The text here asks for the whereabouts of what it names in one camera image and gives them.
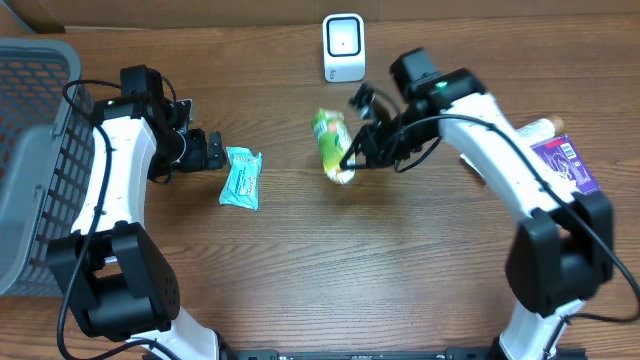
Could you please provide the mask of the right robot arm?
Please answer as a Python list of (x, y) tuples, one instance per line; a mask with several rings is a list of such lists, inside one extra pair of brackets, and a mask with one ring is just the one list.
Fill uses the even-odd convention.
[(562, 359), (557, 344), (587, 300), (613, 275), (613, 209), (599, 191), (566, 184), (514, 130), (497, 100), (469, 70), (443, 74), (422, 48), (390, 72), (407, 104), (390, 115), (380, 92), (362, 84), (350, 99), (365, 125), (348, 155), (364, 169), (398, 166), (430, 140), (475, 166), (504, 203), (516, 233), (505, 273), (516, 298), (490, 359)]

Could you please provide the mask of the teal plastic packet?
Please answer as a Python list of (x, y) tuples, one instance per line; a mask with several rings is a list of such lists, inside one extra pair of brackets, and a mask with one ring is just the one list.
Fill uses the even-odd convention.
[(257, 211), (262, 154), (254, 155), (250, 149), (243, 147), (227, 147), (226, 152), (230, 171), (219, 196), (219, 203)]

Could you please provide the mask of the white bamboo print tube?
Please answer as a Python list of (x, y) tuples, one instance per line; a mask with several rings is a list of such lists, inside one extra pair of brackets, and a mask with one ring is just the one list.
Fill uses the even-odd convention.
[(564, 122), (557, 116), (538, 119), (516, 130), (520, 138), (551, 169), (558, 170), (567, 136), (561, 134)]

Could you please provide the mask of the green yellow snack packet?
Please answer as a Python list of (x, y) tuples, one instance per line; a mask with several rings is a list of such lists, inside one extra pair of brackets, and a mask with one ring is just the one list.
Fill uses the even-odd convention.
[(337, 184), (347, 184), (355, 176), (355, 171), (343, 170), (340, 162), (349, 149), (352, 138), (347, 129), (342, 112), (319, 109), (311, 122), (311, 128), (318, 143), (322, 165), (327, 177)]

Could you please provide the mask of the purple Carefree pad pack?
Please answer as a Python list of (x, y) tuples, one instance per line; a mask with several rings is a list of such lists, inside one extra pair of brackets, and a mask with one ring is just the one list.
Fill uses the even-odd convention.
[(537, 143), (532, 149), (545, 164), (581, 193), (590, 194), (600, 190), (599, 183), (567, 134)]

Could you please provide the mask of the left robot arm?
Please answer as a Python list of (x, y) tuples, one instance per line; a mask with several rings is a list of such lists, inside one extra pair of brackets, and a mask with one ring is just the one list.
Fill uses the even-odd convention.
[(221, 136), (192, 129), (193, 103), (166, 95), (168, 79), (145, 65), (123, 68), (120, 95), (92, 110), (73, 110), (92, 126), (94, 155), (84, 205), (70, 234), (51, 242), (46, 262), (63, 293), (56, 341), (68, 315), (88, 337), (116, 348), (141, 346), (150, 359), (233, 359), (215, 330), (180, 304), (172, 267), (144, 225), (146, 185), (166, 185), (175, 172), (219, 170), (227, 163)]

